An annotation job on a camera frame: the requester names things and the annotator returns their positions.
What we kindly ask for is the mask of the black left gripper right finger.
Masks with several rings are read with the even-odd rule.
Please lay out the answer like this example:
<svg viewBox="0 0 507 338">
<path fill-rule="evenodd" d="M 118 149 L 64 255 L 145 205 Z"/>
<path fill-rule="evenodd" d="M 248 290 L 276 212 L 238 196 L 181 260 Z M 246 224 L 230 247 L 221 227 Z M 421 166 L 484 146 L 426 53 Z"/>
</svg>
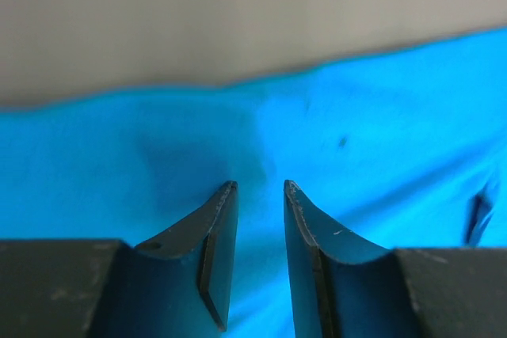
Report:
<svg viewBox="0 0 507 338">
<path fill-rule="evenodd" d="M 503 337 L 503 248 L 385 249 L 284 183 L 298 337 Z"/>
</svg>

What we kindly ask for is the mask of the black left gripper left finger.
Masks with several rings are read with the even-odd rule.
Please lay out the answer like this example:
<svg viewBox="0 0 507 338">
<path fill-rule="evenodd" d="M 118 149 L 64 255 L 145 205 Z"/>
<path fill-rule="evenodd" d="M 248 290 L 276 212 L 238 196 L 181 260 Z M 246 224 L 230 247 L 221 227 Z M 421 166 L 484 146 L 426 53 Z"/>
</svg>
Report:
<svg viewBox="0 0 507 338">
<path fill-rule="evenodd" d="M 227 328 L 238 185 L 130 246 L 119 239 L 1 243 L 4 337 L 217 337 Z"/>
</svg>

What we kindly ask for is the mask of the blue t shirt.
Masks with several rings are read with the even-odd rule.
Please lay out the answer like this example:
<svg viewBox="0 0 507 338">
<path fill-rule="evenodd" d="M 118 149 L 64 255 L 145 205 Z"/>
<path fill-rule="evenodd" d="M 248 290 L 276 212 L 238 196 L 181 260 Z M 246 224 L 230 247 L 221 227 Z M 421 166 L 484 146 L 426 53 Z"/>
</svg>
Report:
<svg viewBox="0 0 507 338">
<path fill-rule="evenodd" d="M 226 89 L 1 110 L 1 234 L 135 244 L 238 183 L 227 336 L 291 337 L 283 184 L 386 246 L 506 243 L 506 31 Z"/>
</svg>

